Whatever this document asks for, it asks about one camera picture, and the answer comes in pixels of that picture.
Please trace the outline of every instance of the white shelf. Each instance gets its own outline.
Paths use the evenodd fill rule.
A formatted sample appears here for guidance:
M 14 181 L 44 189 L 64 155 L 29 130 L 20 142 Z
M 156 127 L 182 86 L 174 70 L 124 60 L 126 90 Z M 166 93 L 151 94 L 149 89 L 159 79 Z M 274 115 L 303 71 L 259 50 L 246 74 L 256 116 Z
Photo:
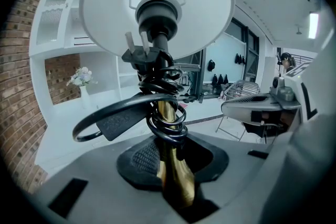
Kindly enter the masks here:
M 137 76 L 137 72 L 131 72 L 131 73 L 119 73 L 120 77 L 128 77 L 128 76 Z

